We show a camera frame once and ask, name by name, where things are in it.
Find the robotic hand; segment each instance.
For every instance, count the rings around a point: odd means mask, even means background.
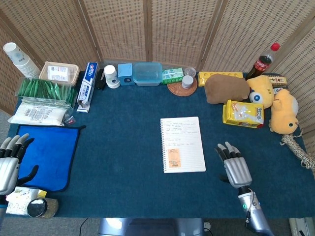
[[[252,183],[252,177],[245,159],[236,147],[228,142],[225,142],[225,145],[226,147],[218,144],[215,147],[216,152],[224,163],[227,174],[227,179],[222,179],[222,181],[229,182],[234,188],[238,189],[238,198],[247,214],[245,227],[260,235],[274,236],[255,192],[249,188]]]
[[[12,193],[15,186],[31,181],[38,171],[36,165],[28,176],[18,179],[19,167],[26,149],[34,141],[34,138],[27,140],[28,137],[29,134],[6,138],[0,147],[0,230],[8,205],[6,195]]]

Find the yellow plush toy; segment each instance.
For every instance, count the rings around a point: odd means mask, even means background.
[[[264,109],[271,107],[275,96],[269,77],[260,75],[247,80],[247,83],[251,87],[249,95],[251,103],[262,104]]]
[[[278,134],[291,134],[299,125],[296,118],[299,105],[290,92],[280,90],[271,106],[270,131]]]

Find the brown plush toy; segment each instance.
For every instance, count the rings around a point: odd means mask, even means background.
[[[207,102],[226,103],[228,100],[243,101],[248,98],[250,86],[244,78],[215,74],[205,84]]]

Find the white bag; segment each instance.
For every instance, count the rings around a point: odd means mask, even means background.
[[[8,122],[11,124],[63,125],[65,112],[65,108],[35,106],[22,102]]]

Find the rope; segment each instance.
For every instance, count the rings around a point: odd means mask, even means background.
[[[293,134],[285,134],[281,138],[280,145],[287,144],[289,149],[301,160],[301,166],[306,169],[315,170],[315,155],[306,153],[294,140],[294,138],[298,138],[302,136],[302,132],[298,136],[294,136]]]

